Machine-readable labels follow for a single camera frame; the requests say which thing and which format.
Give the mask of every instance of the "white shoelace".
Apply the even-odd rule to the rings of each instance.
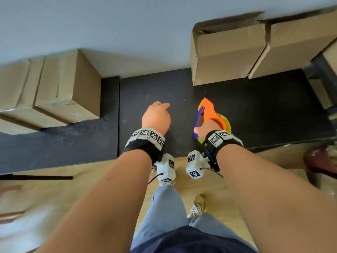
[[[203,213],[203,209],[200,205],[198,204],[193,204],[192,209],[190,211],[191,214],[195,214],[197,216],[201,216]]]

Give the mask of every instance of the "light blue jeans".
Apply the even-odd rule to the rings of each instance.
[[[203,213],[201,216],[187,218],[179,193],[168,184],[159,187],[152,196],[151,206],[138,231],[133,236],[131,249],[157,235],[186,225],[197,228],[204,233],[235,238],[257,251],[250,243],[239,237],[211,214]]]

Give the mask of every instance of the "white wall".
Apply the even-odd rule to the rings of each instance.
[[[103,77],[189,67],[196,22],[269,18],[337,0],[0,0],[0,64],[83,48]]]

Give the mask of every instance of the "sneaker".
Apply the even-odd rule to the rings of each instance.
[[[170,182],[159,181],[159,185],[160,185],[160,186],[163,186],[163,185],[165,185],[165,184],[169,184],[170,186],[174,187],[176,181],[177,181],[177,178],[175,178],[175,180],[171,180]]]
[[[206,211],[206,200],[202,194],[198,195],[194,201],[188,218],[201,216]]]

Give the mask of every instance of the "shirt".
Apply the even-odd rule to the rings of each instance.
[[[130,251],[130,253],[164,252],[256,253],[237,239],[207,234],[192,226],[183,226],[160,234]]]

